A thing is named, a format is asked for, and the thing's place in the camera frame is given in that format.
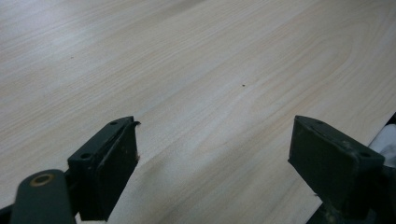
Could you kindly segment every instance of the wooden table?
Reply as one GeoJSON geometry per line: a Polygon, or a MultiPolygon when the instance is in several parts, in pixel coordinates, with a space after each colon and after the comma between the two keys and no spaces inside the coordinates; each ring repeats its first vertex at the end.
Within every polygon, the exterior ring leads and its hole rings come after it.
{"type": "Polygon", "coordinates": [[[0,205],[134,115],[109,223],[305,223],[320,201],[287,163],[293,117],[367,145],[395,64],[393,0],[4,0],[0,205]]]}

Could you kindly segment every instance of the wood grain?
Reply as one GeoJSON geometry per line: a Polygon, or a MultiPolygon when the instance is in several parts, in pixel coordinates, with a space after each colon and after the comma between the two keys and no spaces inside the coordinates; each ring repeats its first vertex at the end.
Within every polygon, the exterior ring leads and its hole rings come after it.
{"type": "Polygon", "coordinates": [[[367,145],[396,110],[391,0],[5,0],[0,50],[2,207],[134,115],[109,223],[305,223],[293,117],[367,145]]]}

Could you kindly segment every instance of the screw hole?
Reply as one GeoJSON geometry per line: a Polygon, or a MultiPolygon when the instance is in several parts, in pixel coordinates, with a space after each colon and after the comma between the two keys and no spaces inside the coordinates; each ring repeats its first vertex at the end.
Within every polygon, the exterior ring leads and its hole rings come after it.
{"type": "Polygon", "coordinates": [[[370,157],[370,154],[368,154],[367,152],[361,152],[361,156],[363,156],[363,157],[370,157]]]}
{"type": "Polygon", "coordinates": [[[52,175],[52,174],[43,174],[43,175],[36,176],[30,182],[30,186],[32,186],[32,187],[44,186],[44,185],[48,184],[50,181],[52,181],[53,177],[54,177],[54,175],[52,175]]]}
{"type": "Polygon", "coordinates": [[[91,156],[90,153],[84,153],[84,154],[82,154],[80,157],[81,157],[83,160],[86,160],[86,159],[88,159],[90,156],[91,156]]]}

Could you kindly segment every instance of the light wood grain surface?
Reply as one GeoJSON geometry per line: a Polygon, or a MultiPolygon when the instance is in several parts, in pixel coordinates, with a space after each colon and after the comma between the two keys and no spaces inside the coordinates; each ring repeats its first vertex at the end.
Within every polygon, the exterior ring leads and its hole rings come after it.
{"type": "Polygon", "coordinates": [[[2,207],[133,115],[109,223],[305,223],[293,117],[367,145],[396,110],[393,0],[4,0],[0,50],[2,207]]]}

